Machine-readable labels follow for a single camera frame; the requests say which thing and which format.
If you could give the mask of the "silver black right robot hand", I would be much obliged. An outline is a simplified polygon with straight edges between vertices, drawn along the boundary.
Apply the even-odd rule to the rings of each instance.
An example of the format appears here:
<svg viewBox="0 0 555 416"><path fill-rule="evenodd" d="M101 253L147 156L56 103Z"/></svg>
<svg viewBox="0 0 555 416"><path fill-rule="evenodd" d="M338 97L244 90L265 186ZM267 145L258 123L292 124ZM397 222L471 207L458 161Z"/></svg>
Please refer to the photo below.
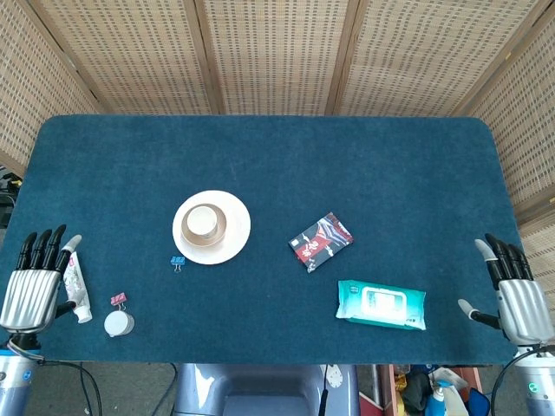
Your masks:
<svg viewBox="0 0 555 416"><path fill-rule="evenodd" d="M498 314L485 314L467 300L460 299L458 305L465 316L501 330L512 344L519 347L545 345L552 341L554 327L545 292L534 279L524 252L492 234L476 239L474 245L486 264Z"/></svg>

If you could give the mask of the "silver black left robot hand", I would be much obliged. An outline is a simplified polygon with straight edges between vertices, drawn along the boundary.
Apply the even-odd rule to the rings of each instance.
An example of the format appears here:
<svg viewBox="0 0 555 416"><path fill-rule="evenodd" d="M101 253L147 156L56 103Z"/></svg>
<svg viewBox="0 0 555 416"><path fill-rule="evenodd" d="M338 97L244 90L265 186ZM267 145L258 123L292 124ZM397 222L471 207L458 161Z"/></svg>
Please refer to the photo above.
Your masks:
<svg viewBox="0 0 555 416"><path fill-rule="evenodd" d="M65 231L62 224L53 231L33 232L24 240L1 308L1 327L8 333L38 334L85 304L84 280L66 276L82 236L61 245Z"/></svg>

